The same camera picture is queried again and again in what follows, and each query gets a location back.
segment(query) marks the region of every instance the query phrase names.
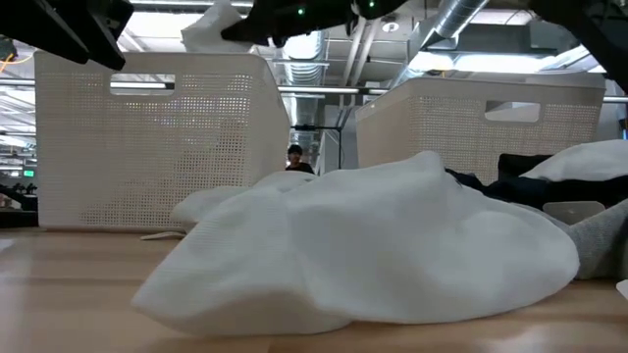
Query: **perforated storage basket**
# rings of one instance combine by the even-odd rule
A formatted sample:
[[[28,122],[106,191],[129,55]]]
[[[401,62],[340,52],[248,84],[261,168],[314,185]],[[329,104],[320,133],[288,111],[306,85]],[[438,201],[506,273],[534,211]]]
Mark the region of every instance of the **perforated storage basket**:
[[[603,94],[603,88],[591,86],[414,78],[356,112],[359,164],[435,151],[448,168],[491,182],[501,153],[553,154],[591,141]],[[538,119],[489,121],[488,101],[539,103]]]
[[[188,194],[285,167],[289,119],[253,55],[127,53],[122,74],[175,75],[172,95],[114,95],[112,71],[35,54],[39,223],[162,230]]]

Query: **ceiling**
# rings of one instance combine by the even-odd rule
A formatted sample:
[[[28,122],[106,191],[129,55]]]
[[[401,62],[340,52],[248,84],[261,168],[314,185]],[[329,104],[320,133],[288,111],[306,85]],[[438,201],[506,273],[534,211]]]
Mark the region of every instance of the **ceiling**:
[[[125,33],[119,39],[121,50],[130,52],[184,51],[181,30],[192,25],[201,17],[201,14],[198,13],[198,6],[196,8],[188,6],[194,1],[181,1],[179,5],[175,0],[161,1],[162,4],[169,4],[167,7],[162,6],[161,8],[159,6],[147,7],[148,5],[146,5],[147,3],[160,3],[159,1],[131,1],[137,5],[138,11],[133,14]],[[234,1],[233,3],[242,5],[246,1]],[[433,16],[438,11],[438,5],[438,0],[409,1],[394,14],[386,17],[383,24],[396,23],[398,29],[393,32],[386,32],[383,24],[379,24],[375,28],[369,61],[359,76],[358,85],[364,85],[367,82],[383,82],[394,78],[406,61],[406,42],[413,29],[419,22]],[[238,10],[243,14],[249,9],[248,6],[238,7]],[[522,1],[494,0],[473,19],[472,24],[508,25],[507,27],[521,29],[534,18],[533,13],[523,10]],[[480,25],[476,29],[477,33],[473,34],[474,37],[471,38],[469,35],[469,39],[465,39],[465,43],[469,43],[470,47],[473,45],[481,48],[486,47],[493,53],[499,53],[498,41],[490,36],[493,35],[491,33],[502,32],[502,30],[495,30],[494,27],[481,27]],[[343,26],[331,28],[326,31],[325,36],[326,47],[323,60],[327,69],[322,84],[338,85],[342,81],[352,41],[350,37],[347,37]],[[507,41],[508,38],[503,40],[503,45],[507,45]],[[33,48],[22,43],[17,43],[17,47],[19,50],[18,61],[24,62],[8,65],[5,71],[0,74],[0,78],[34,78],[34,60],[30,59]],[[281,60],[277,60],[283,58],[281,50],[256,46],[253,53],[267,58],[271,66],[275,68],[278,81],[283,82],[283,65],[285,63],[278,63]],[[0,85],[0,131],[24,134],[35,132],[35,106],[32,89]],[[8,149],[31,148],[34,144],[34,138],[31,136],[9,137],[0,135],[0,156],[3,153],[6,156]]]

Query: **wooden tabletop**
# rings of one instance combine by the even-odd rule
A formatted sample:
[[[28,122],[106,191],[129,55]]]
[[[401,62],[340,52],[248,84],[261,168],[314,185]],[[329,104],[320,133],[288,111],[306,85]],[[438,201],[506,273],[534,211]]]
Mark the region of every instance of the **wooden tabletop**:
[[[543,302],[446,325],[354,324],[310,336],[194,338],[130,300],[176,241],[136,235],[0,232],[0,351],[628,352],[628,301],[613,282],[576,282]]]

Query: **black cloth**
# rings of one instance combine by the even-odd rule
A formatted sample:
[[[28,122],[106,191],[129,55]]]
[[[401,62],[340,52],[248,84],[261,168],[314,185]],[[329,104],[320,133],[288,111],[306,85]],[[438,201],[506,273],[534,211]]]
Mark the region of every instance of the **black cloth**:
[[[299,163],[298,166],[296,167],[287,166],[286,171],[304,172],[304,173],[314,174],[314,170],[312,170],[312,166],[308,165],[307,163],[302,163],[302,162]]]
[[[499,162],[497,163],[499,180],[509,177],[519,177],[526,174],[549,157],[551,157],[551,155],[519,156],[503,153],[499,155]]]
[[[628,176],[606,181],[547,181],[509,177],[484,186],[476,177],[446,170],[459,183],[481,191],[485,196],[543,210],[549,202],[597,201],[606,208],[628,198]]]

